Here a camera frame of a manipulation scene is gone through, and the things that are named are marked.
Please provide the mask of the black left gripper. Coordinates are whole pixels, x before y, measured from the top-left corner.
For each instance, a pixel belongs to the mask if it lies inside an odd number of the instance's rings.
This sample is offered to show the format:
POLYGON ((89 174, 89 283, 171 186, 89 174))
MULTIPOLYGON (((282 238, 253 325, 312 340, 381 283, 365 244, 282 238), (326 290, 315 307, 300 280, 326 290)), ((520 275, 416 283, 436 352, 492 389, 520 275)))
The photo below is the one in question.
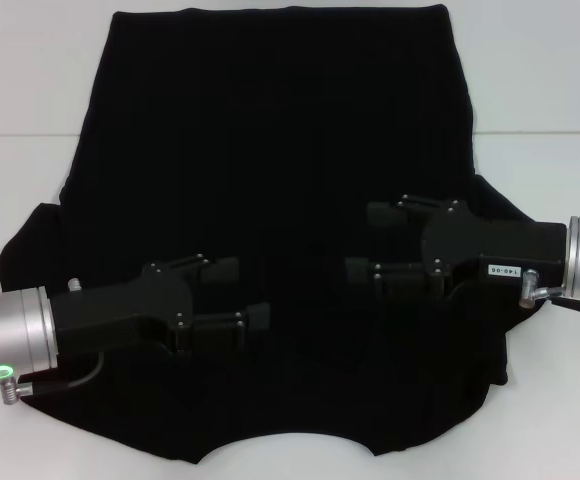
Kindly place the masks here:
POLYGON ((144 266, 133 280, 63 292, 50 298, 58 359, 139 344, 179 351, 241 351, 270 328, 268 303, 193 316, 190 285, 234 284, 237 257, 203 254, 144 266))

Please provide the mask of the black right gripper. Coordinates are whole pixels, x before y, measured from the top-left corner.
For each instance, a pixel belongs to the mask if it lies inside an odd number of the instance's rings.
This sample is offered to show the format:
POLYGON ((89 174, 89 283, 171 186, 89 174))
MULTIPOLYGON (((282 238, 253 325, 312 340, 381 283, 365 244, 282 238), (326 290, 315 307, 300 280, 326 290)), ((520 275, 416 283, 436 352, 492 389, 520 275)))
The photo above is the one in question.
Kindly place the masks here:
POLYGON ((346 257, 347 281, 370 285, 379 299, 434 301, 465 282, 519 289, 523 301, 536 290, 563 289, 567 228, 559 223, 488 219, 457 199, 404 194, 396 201, 369 202, 368 223, 384 228, 424 225, 422 263, 388 263, 346 257))

